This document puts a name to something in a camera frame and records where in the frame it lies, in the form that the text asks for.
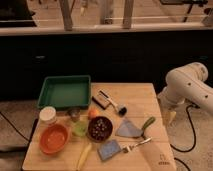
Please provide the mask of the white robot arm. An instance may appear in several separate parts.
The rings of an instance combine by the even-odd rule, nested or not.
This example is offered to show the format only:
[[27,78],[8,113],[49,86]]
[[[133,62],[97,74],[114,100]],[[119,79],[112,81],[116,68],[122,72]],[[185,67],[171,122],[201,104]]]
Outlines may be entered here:
[[167,73],[166,86],[157,95],[165,126],[173,121],[175,109],[185,100],[213,115],[213,88],[205,84],[207,78],[208,69],[200,62],[193,62]]

